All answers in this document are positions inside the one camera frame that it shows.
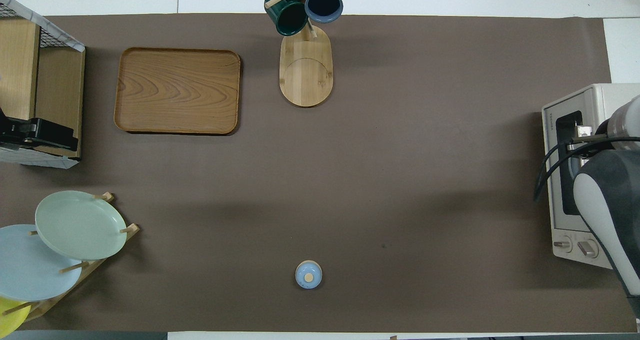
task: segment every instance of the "wooden shelf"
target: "wooden shelf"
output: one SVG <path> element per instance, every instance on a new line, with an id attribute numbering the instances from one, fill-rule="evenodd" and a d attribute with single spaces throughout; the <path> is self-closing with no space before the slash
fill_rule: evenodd
<path id="1" fill-rule="evenodd" d="M 78 138 L 78 149 L 69 151 L 39 146 L 35 150 L 79 158 L 85 53 L 62 47 L 41 48 L 39 54 L 35 117 L 73 128 L 73 136 Z"/>
<path id="2" fill-rule="evenodd" d="M 0 18 L 0 107 L 6 116 L 42 119 L 73 129 L 77 151 L 37 151 L 80 158 L 85 53 L 40 48 L 41 28 L 23 18 Z"/>
<path id="3" fill-rule="evenodd" d="M 23 18 L 0 18 L 0 107 L 6 116 L 34 116 L 40 27 Z"/>

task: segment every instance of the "green mug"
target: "green mug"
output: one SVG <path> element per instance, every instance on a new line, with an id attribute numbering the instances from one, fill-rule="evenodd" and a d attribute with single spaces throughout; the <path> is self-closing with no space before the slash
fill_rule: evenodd
<path id="1" fill-rule="evenodd" d="M 304 3 L 298 0 L 281 0 L 265 9 L 276 30 L 283 36 L 292 36 L 300 32 L 308 21 Z"/>

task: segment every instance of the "light blue plate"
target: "light blue plate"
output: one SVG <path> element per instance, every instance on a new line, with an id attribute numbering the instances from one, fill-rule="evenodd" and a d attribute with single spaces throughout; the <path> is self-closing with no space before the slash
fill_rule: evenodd
<path id="1" fill-rule="evenodd" d="M 295 281 L 303 289 L 313 289 L 320 285 L 322 281 L 322 269 L 320 265 L 313 260 L 302 261 L 295 269 Z"/>
<path id="2" fill-rule="evenodd" d="M 100 260 L 122 249 L 127 226 L 103 199 L 80 191 L 60 191 L 36 208 L 36 227 L 44 243 L 60 255 L 76 260 Z"/>
<path id="3" fill-rule="evenodd" d="M 36 226 L 14 224 L 0 228 L 0 296 L 18 301 L 50 299 L 71 289 L 82 269 L 58 271 L 77 260 L 55 253 L 38 235 Z"/>

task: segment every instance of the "blue mug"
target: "blue mug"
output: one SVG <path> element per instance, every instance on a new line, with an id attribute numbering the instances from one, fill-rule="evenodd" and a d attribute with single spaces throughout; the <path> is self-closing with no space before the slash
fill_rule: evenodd
<path id="1" fill-rule="evenodd" d="M 343 13 L 343 0 L 306 0 L 304 9 L 312 21 L 329 23 Z"/>

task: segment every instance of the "oven knob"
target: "oven knob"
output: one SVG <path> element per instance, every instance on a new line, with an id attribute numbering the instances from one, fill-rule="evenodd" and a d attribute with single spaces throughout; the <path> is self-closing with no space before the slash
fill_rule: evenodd
<path id="1" fill-rule="evenodd" d="M 569 236 L 562 236 L 562 240 L 554 241 L 553 245 L 556 248 L 560 248 L 564 250 L 564 252 L 571 252 L 571 250 L 574 249 L 574 246 L 571 243 L 571 239 L 569 238 Z"/>
<path id="2" fill-rule="evenodd" d="M 579 241 L 578 248 L 584 256 L 594 258 L 598 256 L 598 244 L 594 240 Z"/>

